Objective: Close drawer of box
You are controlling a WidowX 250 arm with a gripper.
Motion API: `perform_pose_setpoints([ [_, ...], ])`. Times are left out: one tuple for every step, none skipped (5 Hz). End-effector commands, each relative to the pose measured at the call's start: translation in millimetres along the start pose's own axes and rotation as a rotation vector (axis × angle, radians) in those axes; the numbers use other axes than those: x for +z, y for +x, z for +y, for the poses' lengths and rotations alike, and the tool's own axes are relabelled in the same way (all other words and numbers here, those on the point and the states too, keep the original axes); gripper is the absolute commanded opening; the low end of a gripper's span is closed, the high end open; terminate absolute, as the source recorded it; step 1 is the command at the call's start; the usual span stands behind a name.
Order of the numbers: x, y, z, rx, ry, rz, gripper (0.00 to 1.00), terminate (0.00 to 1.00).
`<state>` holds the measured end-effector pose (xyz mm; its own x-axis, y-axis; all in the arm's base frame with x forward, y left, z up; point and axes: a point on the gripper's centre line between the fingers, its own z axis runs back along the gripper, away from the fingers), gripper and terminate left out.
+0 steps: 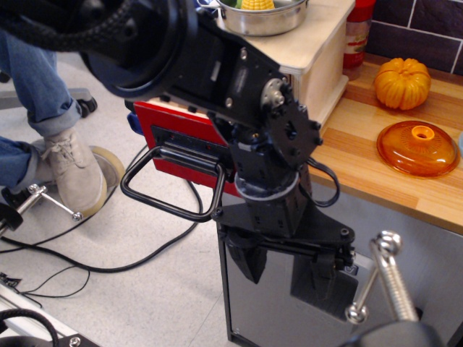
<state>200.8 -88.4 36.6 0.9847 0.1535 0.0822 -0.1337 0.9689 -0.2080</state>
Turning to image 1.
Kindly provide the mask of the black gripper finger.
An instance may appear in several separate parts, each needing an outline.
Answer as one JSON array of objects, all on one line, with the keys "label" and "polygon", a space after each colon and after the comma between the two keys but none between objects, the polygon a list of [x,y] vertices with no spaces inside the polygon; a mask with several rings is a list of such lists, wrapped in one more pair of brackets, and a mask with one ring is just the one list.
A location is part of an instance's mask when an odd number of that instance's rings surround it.
[{"label": "black gripper finger", "polygon": [[263,249],[262,239],[253,235],[228,234],[225,244],[231,258],[246,279],[258,284],[265,270],[267,250]]},{"label": "black gripper finger", "polygon": [[358,280],[330,267],[328,277],[322,276],[319,267],[302,255],[293,260],[290,295],[329,317],[346,322],[345,309],[357,292]]}]

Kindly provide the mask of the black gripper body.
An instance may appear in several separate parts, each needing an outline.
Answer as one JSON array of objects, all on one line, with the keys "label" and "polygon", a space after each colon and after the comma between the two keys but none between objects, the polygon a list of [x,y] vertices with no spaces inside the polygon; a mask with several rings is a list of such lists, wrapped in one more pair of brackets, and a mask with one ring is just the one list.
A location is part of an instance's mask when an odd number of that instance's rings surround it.
[{"label": "black gripper body", "polygon": [[279,191],[238,194],[212,214],[224,243],[228,234],[253,235],[262,239],[263,249],[304,255],[323,270],[353,264],[354,231],[324,214],[301,181]]}]

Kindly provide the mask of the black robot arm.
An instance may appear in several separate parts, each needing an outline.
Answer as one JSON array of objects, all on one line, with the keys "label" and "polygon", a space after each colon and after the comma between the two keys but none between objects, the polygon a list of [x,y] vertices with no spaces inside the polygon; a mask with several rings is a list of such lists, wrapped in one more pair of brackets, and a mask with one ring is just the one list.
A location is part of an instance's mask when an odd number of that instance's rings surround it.
[{"label": "black robot arm", "polygon": [[[311,304],[351,299],[337,273],[353,263],[354,231],[324,215],[309,167],[320,124],[293,96],[279,65],[219,29],[191,1],[3,1],[1,28],[52,51],[77,51],[111,93],[159,97],[204,112],[205,128],[170,129],[122,179],[132,199],[193,222],[214,220],[242,274],[257,283],[268,251],[305,258]],[[205,130],[218,144],[203,138]],[[211,206],[194,213],[129,187],[151,159],[216,178]]]}]

